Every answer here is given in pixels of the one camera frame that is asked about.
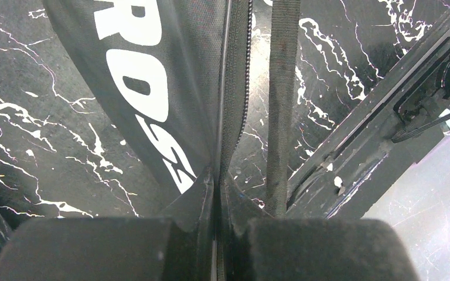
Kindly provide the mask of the black Crossway racket bag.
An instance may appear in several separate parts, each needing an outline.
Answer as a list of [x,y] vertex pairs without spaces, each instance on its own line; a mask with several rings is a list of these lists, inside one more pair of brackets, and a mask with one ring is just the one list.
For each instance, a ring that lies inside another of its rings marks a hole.
[[214,196],[248,111],[253,1],[44,1],[102,109],[165,189]]

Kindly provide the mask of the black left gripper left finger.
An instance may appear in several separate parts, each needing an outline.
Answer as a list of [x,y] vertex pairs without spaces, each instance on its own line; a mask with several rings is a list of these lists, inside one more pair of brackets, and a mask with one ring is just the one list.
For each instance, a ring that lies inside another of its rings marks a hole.
[[0,254],[0,280],[209,280],[213,173],[156,217],[30,220]]

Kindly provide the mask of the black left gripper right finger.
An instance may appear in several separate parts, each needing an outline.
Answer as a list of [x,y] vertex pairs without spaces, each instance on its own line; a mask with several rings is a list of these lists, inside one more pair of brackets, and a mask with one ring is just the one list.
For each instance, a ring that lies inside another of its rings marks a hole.
[[401,239],[379,220],[273,218],[225,177],[226,280],[418,280]]

